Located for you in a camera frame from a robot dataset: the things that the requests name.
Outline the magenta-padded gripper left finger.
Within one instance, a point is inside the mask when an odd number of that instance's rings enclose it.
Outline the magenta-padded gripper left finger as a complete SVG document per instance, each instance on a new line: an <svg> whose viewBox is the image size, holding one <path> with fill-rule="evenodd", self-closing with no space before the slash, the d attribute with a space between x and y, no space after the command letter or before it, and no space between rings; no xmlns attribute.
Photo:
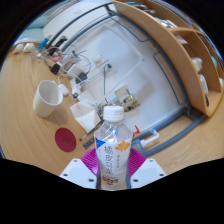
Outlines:
<svg viewBox="0 0 224 224"><path fill-rule="evenodd" d="M81 159L73 158L60 177L89 189L99 189L99 163L96 150L91 149Z"/></svg>

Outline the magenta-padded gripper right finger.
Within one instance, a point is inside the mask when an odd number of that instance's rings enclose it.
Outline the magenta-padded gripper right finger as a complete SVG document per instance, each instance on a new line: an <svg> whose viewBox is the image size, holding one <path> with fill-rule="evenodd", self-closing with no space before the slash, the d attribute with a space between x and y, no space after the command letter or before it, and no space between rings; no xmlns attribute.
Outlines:
<svg viewBox="0 0 224 224"><path fill-rule="evenodd" d="M165 176L165 171L153 158L146 159L135 149L130 151L126 177L126 186L128 189L146 186Z"/></svg>

